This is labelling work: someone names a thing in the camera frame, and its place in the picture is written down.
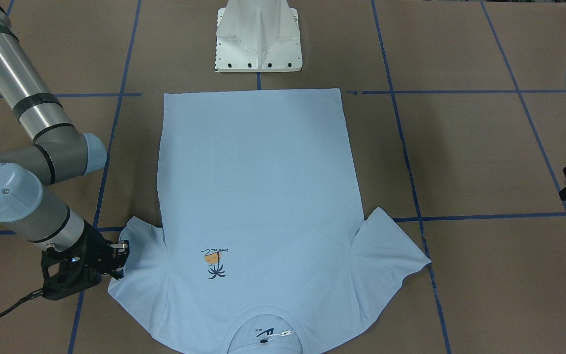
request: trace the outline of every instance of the shirt sleeve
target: shirt sleeve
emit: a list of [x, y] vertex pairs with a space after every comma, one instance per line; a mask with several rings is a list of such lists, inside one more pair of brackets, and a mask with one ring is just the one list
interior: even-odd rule
[[353, 287], [366, 318], [373, 323], [400, 289], [403, 279], [431, 261], [381, 208], [353, 238]]
[[124, 277], [112, 279], [108, 293], [154, 334], [167, 304], [167, 251], [163, 229], [133, 217], [119, 235], [119, 240], [123, 239], [130, 243]]

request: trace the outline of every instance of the t-shirt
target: t-shirt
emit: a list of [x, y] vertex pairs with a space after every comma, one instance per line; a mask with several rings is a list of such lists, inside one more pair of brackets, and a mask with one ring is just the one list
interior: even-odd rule
[[364, 221], [337, 89], [166, 94], [157, 189], [164, 228], [128, 222], [109, 293], [184, 354], [326, 352], [429, 263]]

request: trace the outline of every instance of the metal cylinder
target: metal cylinder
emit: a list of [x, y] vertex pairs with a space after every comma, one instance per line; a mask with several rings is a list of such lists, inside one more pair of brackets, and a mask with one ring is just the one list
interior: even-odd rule
[[49, 244], [58, 252], [64, 251], [76, 243], [85, 230], [85, 221], [47, 188], [43, 189], [41, 204], [33, 213], [2, 224], [43, 251]]
[[71, 121], [40, 78], [9, 30], [10, 20], [0, 10], [0, 92], [19, 123], [34, 139], [44, 129]]

